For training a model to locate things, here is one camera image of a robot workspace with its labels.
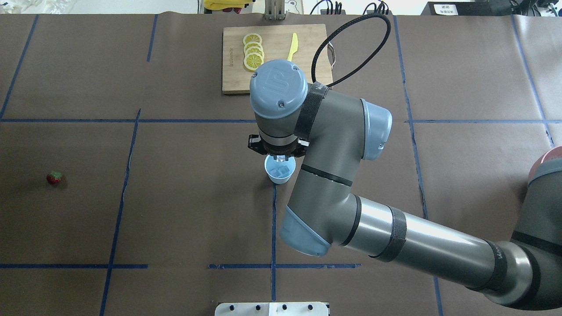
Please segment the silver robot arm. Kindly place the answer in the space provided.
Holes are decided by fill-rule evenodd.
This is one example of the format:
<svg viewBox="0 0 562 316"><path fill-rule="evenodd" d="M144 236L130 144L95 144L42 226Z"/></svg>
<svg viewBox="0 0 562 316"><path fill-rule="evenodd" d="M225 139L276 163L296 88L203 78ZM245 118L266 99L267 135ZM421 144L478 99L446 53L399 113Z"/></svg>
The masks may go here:
<svg viewBox="0 0 562 316"><path fill-rule="evenodd" d="M509 241L470 236L351 193L361 160L380 156L391 113L309 84L301 68L271 60L252 74L250 104L261 154L304 157L281 226L282 240L311 256L332 244L396 262L484 294L512 309L561 307L561 148L529 173Z"/></svg>

